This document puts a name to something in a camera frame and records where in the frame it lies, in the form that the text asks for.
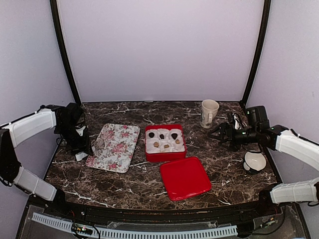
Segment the white wall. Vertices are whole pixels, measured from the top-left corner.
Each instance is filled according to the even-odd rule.
[[[59,0],[81,100],[241,100],[263,0]]]
[[[265,105],[271,125],[281,124],[319,142],[319,1],[272,1],[269,24],[248,106]],[[319,173],[272,153],[284,182]],[[302,206],[312,238],[319,238],[319,207]]]
[[[50,3],[10,0],[0,3],[0,124],[44,104],[67,105],[71,91],[58,50]],[[20,145],[19,161],[43,177],[56,149],[52,131]],[[0,238],[15,238],[27,196],[0,184]]]

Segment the dark marble tabletop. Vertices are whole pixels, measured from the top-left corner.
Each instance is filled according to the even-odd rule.
[[[83,104],[89,134],[95,140],[106,123],[137,125],[141,133],[130,169],[114,173],[85,166],[61,146],[48,170],[46,181],[61,188],[67,201],[85,205],[136,209],[181,210],[235,205],[258,200],[258,193],[276,178],[269,163],[257,175],[243,169],[244,150],[230,152],[207,137],[209,129],[199,125],[200,102],[127,102]],[[228,112],[237,112],[246,122],[236,102],[221,102],[214,126],[226,121]],[[172,202],[160,175],[160,163],[145,158],[145,127],[152,124],[183,126],[187,157],[202,162],[212,189],[202,195]]]

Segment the floral cloth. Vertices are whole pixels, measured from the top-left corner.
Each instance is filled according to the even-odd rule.
[[[96,141],[94,156],[89,156],[88,167],[126,173],[131,163],[138,141],[138,126],[107,123],[103,126]]]

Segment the mug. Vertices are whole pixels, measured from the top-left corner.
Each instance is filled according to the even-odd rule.
[[[217,115],[219,104],[213,100],[204,100],[201,103],[201,120],[200,126],[203,128],[211,128],[213,119]]]

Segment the white vent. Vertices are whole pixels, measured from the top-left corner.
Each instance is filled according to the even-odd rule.
[[[62,220],[43,215],[39,213],[33,213],[32,220],[43,225],[72,233],[72,221]],[[106,229],[96,227],[101,234],[102,239],[214,239],[224,238],[237,235],[237,226],[229,226],[224,228],[215,228],[198,231],[185,231],[185,232],[137,232],[137,231],[120,231],[113,229]],[[98,238],[98,234],[93,229],[91,238]]]

